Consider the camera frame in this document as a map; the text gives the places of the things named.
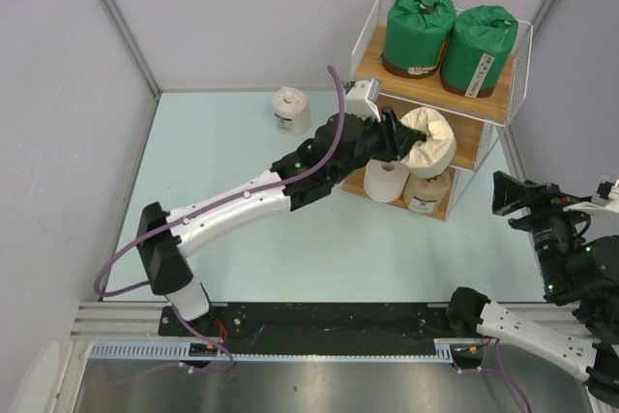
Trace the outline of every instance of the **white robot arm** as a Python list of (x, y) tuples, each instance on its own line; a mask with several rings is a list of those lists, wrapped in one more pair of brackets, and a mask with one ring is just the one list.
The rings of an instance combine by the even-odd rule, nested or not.
[(193, 278), (187, 257), (222, 234), (329, 195), (335, 184), (371, 159), (402, 160), (416, 142), (426, 140), (424, 133), (403, 126), (392, 109), (378, 110), (378, 79), (358, 79), (348, 83), (345, 91), (347, 111), (341, 138), (328, 160), (325, 154), (332, 150), (338, 114), (318, 128), (314, 138), (243, 186), (169, 212), (159, 202), (143, 209), (138, 237), (174, 223), (137, 249), (153, 293), (165, 296), (184, 319), (194, 320), (211, 307), (203, 285)]
[[(554, 184), (524, 183), (494, 173), (492, 212), (529, 212), (509, 220), (530, 232), (545, 284), (544, 298), (557, 306), (579, 302), (574, 311), (599, 339), (575, 339), (517, 315), (473, 289), (460, 287), (446, 311), (461, 337), (489, 336), (534, 353), (583, 382), (600, 400), (619, 407), (619, 236), (584, 240), (591, 215), (619, 213), (619, 182), (604, 177), (590, 198), (565, 194)], [(585, 226), (576, 231), (576, 226)]]

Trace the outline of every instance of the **wooden shelf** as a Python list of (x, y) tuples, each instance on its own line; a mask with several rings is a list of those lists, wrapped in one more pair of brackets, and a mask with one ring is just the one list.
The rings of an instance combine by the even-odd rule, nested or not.
[[(418, 103), (403, 101), (389, 96), (379, 96), (377, 104), (379, 107), (390, 106), (396, 112), (398, 118), (401, 118), (406, 113), (421, 106)], [(456, 155), (452, 161), (452, 166), (475, 169), (475, 161), (484, 132), (484, 122), (467, 118), (462, 115), (451, 113), (449, 111), (440, 112), (454, 131), (456, 137)]]
[(492, 95), (481, 99), (470, 99), (443, 89), (439, 73), (424, 79), (406, 79), (388, 73), (383, 68), (380, 59), (385, 42), (385, 30), (384, 24), (376, 26), (359, 68), (357, 68), (355, 78), (368, 75), (376, 76), (382, 81), (382, 92), (386, 94), (429, 103), (499, 124), (504, 124), (507, 121), (514, 55), (510, 56), (505, 65)]
[[(443, 197), (443, 201), (436, 208), (436, 210), (434, 210), (430, 215), (428, 215), (429, 217), (433, 217), (438, 220), (445, 220), (447, 218), (447, 207), (449, 206), (451, 190), (455, 187), (456, 182), (457, 182), (456, 171), (453, 168), (449, 168), (449, 170), (452, 176), (452, 186), (450, 188), (450, 191), (445, 194), (445, 197)], [(354, 173), (352, 173), (350, 176), (346, 178), (341, 189), (344, 192), (353, 193), (361, 197), (369, 198), (368, 195), (366, 194), (366, 190), (364, 189), (364, 177), (365, 176), (366, 176), (366, 168), (363, 167), (361, 169), (358, 169), (357, 171), (355, 171)], [(397, 200), (394, 200), (393, 202), (390, 202), (388, 205), (393, 205), (394, 207), (403, 208), (406, 211), (410, 211), (406, 207), (406, 204), (404, 203), (404, 199), (402, 197), (398, 198)]]

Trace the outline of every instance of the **paper roll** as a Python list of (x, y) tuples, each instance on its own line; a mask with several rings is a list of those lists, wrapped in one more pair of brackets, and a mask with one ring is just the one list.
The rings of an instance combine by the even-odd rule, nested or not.
[(411, 173), (402, 193), (404, 203), (409, 210), (428, 215), (441, 203), (451, 184), (449, 170), (429, 179)]
[(406, 113), (400, 122), (427, 135), (426, 142), (417, 142), (402, 164), (420, 178), (433, 178), (445, 171), (456, 154), (456, 137), (445, 117), (421, 106)]
[(280, 131), (302, 134), (310, 128), (308, 96), (299, 89), (282, 87), (273, 96), (275, 121)]
[(408, 170), (401, 163), (370, 160), (366, 165), (364, 189), (372, 200), (389, 203), (401, 196), (406, 179)]

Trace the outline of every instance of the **light blue floor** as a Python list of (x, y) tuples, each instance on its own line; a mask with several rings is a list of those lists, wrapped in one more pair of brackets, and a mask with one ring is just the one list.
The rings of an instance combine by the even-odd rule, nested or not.
[[(228, 191), (294, 150), (337, 110), (335, 93), (309, 93), (312, 130), (275, 128), (271, 93), (163, 94), (121, 243), (141, 209), (185, 206)], [(500, 147), (445, 221), (334, 193), (293, 214), (214, 241), (190, 259), (214, 301), (449, 301), (471, 286), (500, 301), (541, 301), (525, 233), (490, 213), (491, 174), (507, 170)], [(109, 289), (145, 275), (136, 251), (114, 268)], [(156, 300), (148, 288), (118, 300)]]

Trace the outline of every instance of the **green wrapped package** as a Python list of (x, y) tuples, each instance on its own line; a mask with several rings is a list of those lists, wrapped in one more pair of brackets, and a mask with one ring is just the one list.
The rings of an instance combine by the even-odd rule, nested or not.
[(455, 20), (451, 0), (396, 0), (387, 18), (385, 70), (412, 78), (434, 74)]
[(441, 65), (445, 90), (472, 98), (491, 96), (517, 32), (516, 19), (498, 5), (460, 14)]

